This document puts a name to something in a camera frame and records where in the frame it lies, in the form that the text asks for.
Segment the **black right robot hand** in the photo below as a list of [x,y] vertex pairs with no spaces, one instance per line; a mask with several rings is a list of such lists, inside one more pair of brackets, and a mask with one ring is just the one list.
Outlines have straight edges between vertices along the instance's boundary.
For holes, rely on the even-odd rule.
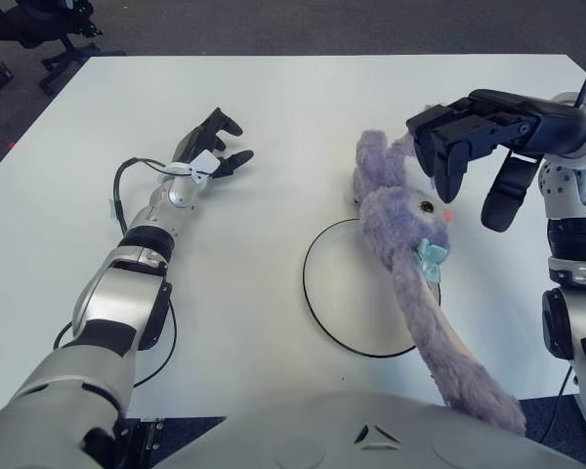
[[577,107],[502,91],[478,89],[449,105],[434,105],[406,120],[416,157],[439,198],[458,194],[468,164],[508,150],[481,209],[481,223],[503,233],[523,205],[543,157],[586,143],[586,112]]

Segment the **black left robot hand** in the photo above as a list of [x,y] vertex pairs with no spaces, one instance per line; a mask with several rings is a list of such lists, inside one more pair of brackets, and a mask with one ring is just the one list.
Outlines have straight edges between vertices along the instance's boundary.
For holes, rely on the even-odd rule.
[[220,131],[236,137],[243,133],[233,119],[216,107],[178,143],[172,162],[163,169],[165,175],[184,178],[205,188],[210,179],[231,176],[254,156],[252,150],[244,150],[230,157],[216,156],[216,151],[227,148],[218,136]]

